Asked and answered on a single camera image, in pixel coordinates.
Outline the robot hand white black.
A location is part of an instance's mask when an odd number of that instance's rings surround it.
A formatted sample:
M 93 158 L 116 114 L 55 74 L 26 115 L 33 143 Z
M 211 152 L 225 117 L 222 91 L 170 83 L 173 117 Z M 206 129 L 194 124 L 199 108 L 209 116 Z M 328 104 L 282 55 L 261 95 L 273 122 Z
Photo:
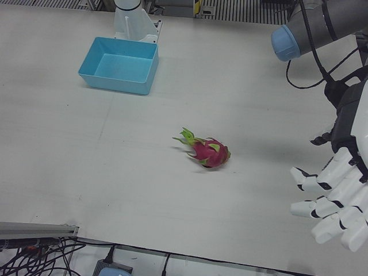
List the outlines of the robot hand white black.
M 336 108 L 331 131 L 333 157 L 319 174 L 290 170 L 302 191 L 315 200 L 291 204 L 291 214 L 319 219 L 311 234 L 319 244 L 336 236 L 355 252 L 367 240 L 367 82 L 347 89 Z

